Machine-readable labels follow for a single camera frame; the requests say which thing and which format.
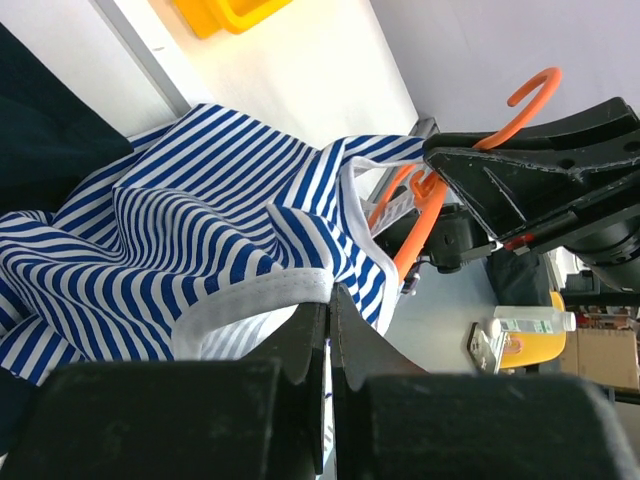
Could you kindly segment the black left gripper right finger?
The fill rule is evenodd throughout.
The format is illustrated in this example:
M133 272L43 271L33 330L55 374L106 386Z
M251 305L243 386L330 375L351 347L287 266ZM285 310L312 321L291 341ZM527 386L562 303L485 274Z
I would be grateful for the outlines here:
M336 474L341 479L626 479L613 404L566 375L434 374L366 321L348 290L329 303Z

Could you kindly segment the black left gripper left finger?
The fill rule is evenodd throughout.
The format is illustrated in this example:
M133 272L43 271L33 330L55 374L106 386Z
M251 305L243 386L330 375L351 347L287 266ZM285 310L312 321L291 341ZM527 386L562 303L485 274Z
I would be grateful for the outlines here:
M235 361L74 364L29 406L8 479L313 479L327 308L298 306Z

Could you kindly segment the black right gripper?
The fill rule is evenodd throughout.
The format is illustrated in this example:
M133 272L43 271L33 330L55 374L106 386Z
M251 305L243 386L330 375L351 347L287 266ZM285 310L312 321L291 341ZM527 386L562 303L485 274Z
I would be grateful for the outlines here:
M614 97L527 127L501 146L441 133L424 161L508 249L564 247L595 270L639 265L639 117Z

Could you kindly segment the orange plastic hanger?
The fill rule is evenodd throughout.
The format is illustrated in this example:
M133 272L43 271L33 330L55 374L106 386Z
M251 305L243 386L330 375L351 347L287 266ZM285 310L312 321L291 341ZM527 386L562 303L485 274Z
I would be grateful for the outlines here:
M495 149L515 136L547 104L558 89L562 78L563 72L559 67L546 68L530 78L508 98L507 104L515 107L535 88L539 88L534 98L502 129L479 140L473 148L484 151ZM424 180L422 176L423 173L414 173L409 182L414 196L414 206L420 210L420 214L393 259L397 270L395 292L402 289L405 277L428 240L444 205L447 192L445 182L436 173L430 173Z

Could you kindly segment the blue white striped tank top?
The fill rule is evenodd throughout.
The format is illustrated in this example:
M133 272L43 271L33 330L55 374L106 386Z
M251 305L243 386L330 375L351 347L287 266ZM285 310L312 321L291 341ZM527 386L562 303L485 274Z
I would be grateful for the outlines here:
M421 159L415 136L317 149L197 106L137 138L59 211L2 217L1 365L40 384L73 362L236 359L337 283L384 333L399 277L356 179Z

